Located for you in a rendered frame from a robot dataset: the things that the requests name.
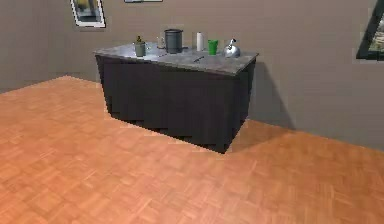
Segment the black kitchen counter grey top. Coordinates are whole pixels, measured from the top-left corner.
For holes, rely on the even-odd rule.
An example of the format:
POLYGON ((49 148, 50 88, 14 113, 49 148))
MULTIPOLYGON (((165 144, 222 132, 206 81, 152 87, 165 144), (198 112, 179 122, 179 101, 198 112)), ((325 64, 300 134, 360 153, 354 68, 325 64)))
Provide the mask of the black kitchen counter grey top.
POLYGON ((118 120, 224 153, 248 117, 254 52, 169 54, 150 43, 143 57, 128 44, 94 55, 107 111, 118 120))

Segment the silver kettle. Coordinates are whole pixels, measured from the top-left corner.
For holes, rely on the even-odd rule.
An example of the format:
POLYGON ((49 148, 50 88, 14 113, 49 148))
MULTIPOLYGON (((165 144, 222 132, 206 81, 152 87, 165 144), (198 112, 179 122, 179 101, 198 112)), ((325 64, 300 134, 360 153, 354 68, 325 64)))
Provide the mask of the silver kettle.
POLYGON ((232 38, 228 45, 223 49, 223 56, 226 58, 237 58, 240 56, 240 48, 235 45, 236 39, 232 38))

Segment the dark grey cooking pot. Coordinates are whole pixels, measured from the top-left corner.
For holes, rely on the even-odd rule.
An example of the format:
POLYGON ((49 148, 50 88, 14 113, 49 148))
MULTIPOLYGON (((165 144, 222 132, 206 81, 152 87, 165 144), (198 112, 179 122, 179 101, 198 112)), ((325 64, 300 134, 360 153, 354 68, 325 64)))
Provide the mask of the dark grey cooking pot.
POLYGON ((166 51, 170 54, 181 53, 183 49, 182 45, 182 34, 181 29, 166 29, 165 34, 165 45, 166 51))

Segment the grey pot with plant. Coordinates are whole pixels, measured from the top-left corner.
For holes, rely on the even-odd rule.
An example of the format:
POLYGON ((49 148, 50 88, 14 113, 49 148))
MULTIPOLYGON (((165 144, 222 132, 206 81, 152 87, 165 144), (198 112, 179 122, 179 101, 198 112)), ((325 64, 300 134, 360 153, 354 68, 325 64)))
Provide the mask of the grey pot with plant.
POLYGON ((135 47, 135 53, 137 57, 143 57, 146 54, 146 43, 142 40, 140 36, 136 38, 134 47, 135 47))

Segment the black framed window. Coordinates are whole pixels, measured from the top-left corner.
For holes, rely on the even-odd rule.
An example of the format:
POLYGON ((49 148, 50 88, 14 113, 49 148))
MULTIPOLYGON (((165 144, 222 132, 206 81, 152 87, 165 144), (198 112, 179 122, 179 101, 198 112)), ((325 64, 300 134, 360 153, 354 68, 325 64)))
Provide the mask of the black framed window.
POLYGON ((384 61, 384 0, 376 0, 356 58, 384 61))

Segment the white framed wall picture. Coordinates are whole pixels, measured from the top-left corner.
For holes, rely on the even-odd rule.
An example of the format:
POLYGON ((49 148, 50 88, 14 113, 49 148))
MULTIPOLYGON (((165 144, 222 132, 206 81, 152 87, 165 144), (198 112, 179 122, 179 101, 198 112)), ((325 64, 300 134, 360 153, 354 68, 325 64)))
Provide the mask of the white framed wall picture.
POLYGON ((106 27, 101 0, 70 0, 70 3, 77 26, 106 27))

